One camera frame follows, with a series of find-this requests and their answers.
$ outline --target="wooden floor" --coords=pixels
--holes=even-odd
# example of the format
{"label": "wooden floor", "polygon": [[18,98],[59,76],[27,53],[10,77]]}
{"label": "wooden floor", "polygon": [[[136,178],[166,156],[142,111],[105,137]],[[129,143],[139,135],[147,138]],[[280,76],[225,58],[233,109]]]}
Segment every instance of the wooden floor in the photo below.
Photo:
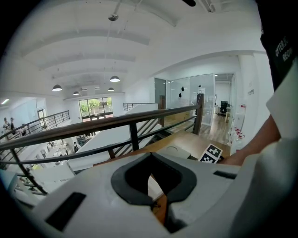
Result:
{"label": "wooden floor", "polygon": [[[211,139],[216,142],[227,144],[229,141],[228,131],[229,131],[229,123],[225,122],[225,117],[219,115],[213,115],[213,120],[211,126],[207,126],[202,124],[199,136],[206,139]],[[165,119],[164,125],[169,126],[171,124],[176,123],[173,120]],[[171,128],[170,130],[174,133],[183,130],[184,128],[190,126],[193,122],[187,121],[176,127]]]}

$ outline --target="forearm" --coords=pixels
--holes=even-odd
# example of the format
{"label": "forearm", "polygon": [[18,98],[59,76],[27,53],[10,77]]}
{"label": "forearm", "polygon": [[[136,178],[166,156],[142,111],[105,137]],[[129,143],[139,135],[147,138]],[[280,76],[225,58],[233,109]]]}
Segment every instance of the forearm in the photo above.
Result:
{"label": "forearm", "polygon": [[223,164],[241,165],[245,158],[251,154],[260,153],[267,145],[278,141],[280,134],[270,115],[256,136],[243,149],[223,160]]}

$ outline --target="doorway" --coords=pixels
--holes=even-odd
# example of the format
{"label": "doorway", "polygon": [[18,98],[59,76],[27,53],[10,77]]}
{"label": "doorway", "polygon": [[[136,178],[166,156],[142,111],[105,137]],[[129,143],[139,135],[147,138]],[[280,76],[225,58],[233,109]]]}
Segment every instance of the doorway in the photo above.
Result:
{"label": "doorway", "polygon": [[155,103],[159,104],[161,95],[164,96],[164,100],[166,100],[166,80],[154,78],[154,85],[155,85]]}

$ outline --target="black t-shirt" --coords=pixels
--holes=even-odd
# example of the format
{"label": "black t-shirt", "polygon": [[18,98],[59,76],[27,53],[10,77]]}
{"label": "black t-shirt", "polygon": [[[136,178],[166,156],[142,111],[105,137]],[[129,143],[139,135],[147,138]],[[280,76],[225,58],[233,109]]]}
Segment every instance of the black t-shirt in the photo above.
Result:
{"label": "black t-shirt", "polygon": [[296,13],[282,2],[256,0],[262,22],[261,42],[271,69],[276,90],[297,56]]}

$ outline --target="metal railing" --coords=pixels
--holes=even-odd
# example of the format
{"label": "metal railing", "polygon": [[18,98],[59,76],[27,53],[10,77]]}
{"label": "metal railing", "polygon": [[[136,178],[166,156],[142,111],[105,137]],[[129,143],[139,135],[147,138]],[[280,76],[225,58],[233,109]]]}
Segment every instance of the metal railing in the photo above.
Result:
{"label": "metal railing", "polygon": [[[27,136],[26,138],[7,141],[0,144],[0,150],[10,150],[15,161],[0,161],[0,163],[7,164],[7,165],[18,165],[23,172],[23,174],[19,174],[19,176],[27,177],[30,180],[31,185],[33,187],[38,188],[38,190],[40,190],[42,194],[47,194],[47,192],[42,188],[42,186],[36,183],[34,177],[30,174],[29,171],[26,170],[24,165],[41,164],[41,163],[44,164],[44,163],[52,163],[52,162],[76,159],[76,158],[81,158],[89,155],[98,154],[105,151],[108,151],[111,158],[112,157],[114,158],[115,157],[114,149],[121,148],[125,145],[131,145],[133,151],[138,150],[139,142],[141,140],[154,136],[160,132],[166,131],[172,127],[175,127],[193,118],[195,119],[194,133],[198,134],[200,131],[200,126],[201,126],[202,116],[203,116],[203,98],[204,97],[202,94],[202,97],[198,97],[197,105],[194,105],[194,106],[185,106],[185,107],[172,108],[172,109],[160,109],[160,110],[154,110],[149,112],[140,112],[140,113],[134,113],[129,115],[123,115],[120,117],[77,123],[69,126],[55,128],[50,131],[44,131],[35,135],[30,135],[30,136]],[[173,115],[181,112],[192,111],[192,110],[196,111],[195,116],[191,116],[183,121],[179,121],[175,124],[162,127],[161,129],[147,132],[146,134],[144,134],[144,132],[146,131],[144,130],[142,134],[138,135],[138,132],[140,132],[141,130],[141,128],[137,130],[136,124],[138,122],[153,120],[153,122],[151,123],[153,124],[154,122],[156,123],[156,119],[160,119],[160,118],[164,118],[165,116],[169,116],[169,115]],[[129,126],[130,139],[120,143],[115,143],[112,145],[107,145],[104,147],[92,149],[89,151],[77,152],[75,154],[58,156],[58,157],[53,157],[48,159],[33,159],[33,160],[20,161],[17,153],[14,150],[15,148],[20,148],[28,145],[40,144],[48,141],[69,138],[72,136],[92,133],[95,131],[103,131],[103,130],[116,128],[120,126],[126,126],[126,125]]]}
{"label": "metal railing", "polygon": [[128,111],[131,108],[134,108],[136,105],[139,105],[139,104],[154,104],[154,103],[151,103],[151,102],[123,102],[123,109],[125,111]]}
{"label": "metal railing", "polygon": [[[23,124],[22,126],[19,126],[6,134],[2,135],[0,137],[0,140],[6,140],[6,141],[11,141],[11,140],[19,140],[23,137],[32,135],[32,134],[37,134],[42,131],[47,131],[50,130],[54,127],[57,127],[59,124],[69,120],[69,111],[64,111],[60,113],[56,113],[47,117],[40,118],[35,121],[31,121],[27,124]],[[17,155],[20,155],[23,150],[25,149],[25,146],[18,147],[15,149],[15,153]],[[1,150],[0,149],[0,160],[1,161],[10,161],[13,158],[13,155],[11,151],[7,150]]]}

